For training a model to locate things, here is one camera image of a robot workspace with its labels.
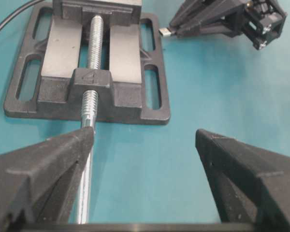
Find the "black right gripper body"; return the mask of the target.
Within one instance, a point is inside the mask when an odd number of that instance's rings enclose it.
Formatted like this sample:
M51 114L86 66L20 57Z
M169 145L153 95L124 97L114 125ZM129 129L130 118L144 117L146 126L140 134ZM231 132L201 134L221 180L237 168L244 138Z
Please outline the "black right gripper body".
M261 50L280 37L287 13L277 0L250 0L243 17L242 33L252 41L256 50Z

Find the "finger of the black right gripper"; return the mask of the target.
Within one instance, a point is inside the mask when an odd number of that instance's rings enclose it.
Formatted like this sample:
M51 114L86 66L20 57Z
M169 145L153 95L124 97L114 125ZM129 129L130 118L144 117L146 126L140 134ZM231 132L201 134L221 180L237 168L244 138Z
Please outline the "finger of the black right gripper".
M174 29L174 34L179 38L211 34L223 34L233 38L242 34L243 14L244 11L236 12L214 22L202 23L201 25L196 23L185 24L180 28Z
M180 5L169 26L177 29L189 23L211 23L242 11L247 3L247 0L186 0Z

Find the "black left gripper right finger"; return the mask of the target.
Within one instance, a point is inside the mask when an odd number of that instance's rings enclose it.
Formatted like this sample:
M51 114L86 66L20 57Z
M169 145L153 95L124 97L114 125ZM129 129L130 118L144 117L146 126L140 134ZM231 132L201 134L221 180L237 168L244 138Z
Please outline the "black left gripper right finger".
M220 220L290 232L290 157L199 129L195 147Z

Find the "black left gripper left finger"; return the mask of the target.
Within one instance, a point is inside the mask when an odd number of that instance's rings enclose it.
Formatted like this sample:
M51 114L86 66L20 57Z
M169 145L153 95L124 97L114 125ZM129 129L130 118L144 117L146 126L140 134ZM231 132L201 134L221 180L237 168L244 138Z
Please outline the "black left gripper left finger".
M69 220L94 142L81 128L0 155L0 232Z

